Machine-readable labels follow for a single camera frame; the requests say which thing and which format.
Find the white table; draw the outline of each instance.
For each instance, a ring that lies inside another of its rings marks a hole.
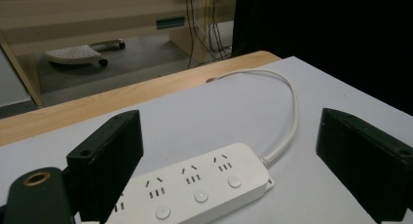
[[[413,117],[296,57],[261,67],[280,72],[295,86],[298,132],[269,169],[274,189],[214,223],[375,223],[316,155],[321,110],[328,107],[358,116],[410,146]],[[111,116],[132,109],[140,110],[145,151],[136,176],[234,142],[262,156],[288,131],[292,98],[278,79],[237,74],[0,147],[0,205],[20,175],[36,168],[65,168],[65,156],[74,147]],[[413,223],[411,210],[401,223]]]

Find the white button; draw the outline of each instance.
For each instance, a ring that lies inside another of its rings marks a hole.
[[[206,191],[195,191],[194,198],[199,203],[204,203],[207,201],[207,192]]]
[[[228,184],[233,188],[239,188],[241,186],[241,179],[237,176],[229,176]]]
[[[161,220],[164,220],[170,215],[170,208],[167,205],[159,205],[155,211],[156,217]]]

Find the black device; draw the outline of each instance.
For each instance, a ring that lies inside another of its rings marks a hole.
[[[362,119],[324,108],[317,154],[377,222],[413,210],[413,148]]]
[[[67,156],[68,167],[39,168],[12,184],[0,223],[105,223],[140,158],[143,143],[138,110],[118,114]]]

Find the electrical outlet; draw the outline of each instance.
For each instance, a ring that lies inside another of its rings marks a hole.
[[[235,143],[132,178],[107,223],[208,223],[273,187],[252,150]]]

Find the floor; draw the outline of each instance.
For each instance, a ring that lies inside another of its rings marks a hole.
[[[232,25],[220,25],[225,54],[231,53]],[[62,65],[49,62],[44,54],[34,55],[39,68],[39,81],[44,107],[102,93],[145,80],[194,68],[202,64],[177,48],[169,34],[156,33],[135,38],[123,38],[126,47],[118,44],[93,48],[109,62],[82,65]],[[0,107],[0,119],[38,109],[32,100]]]

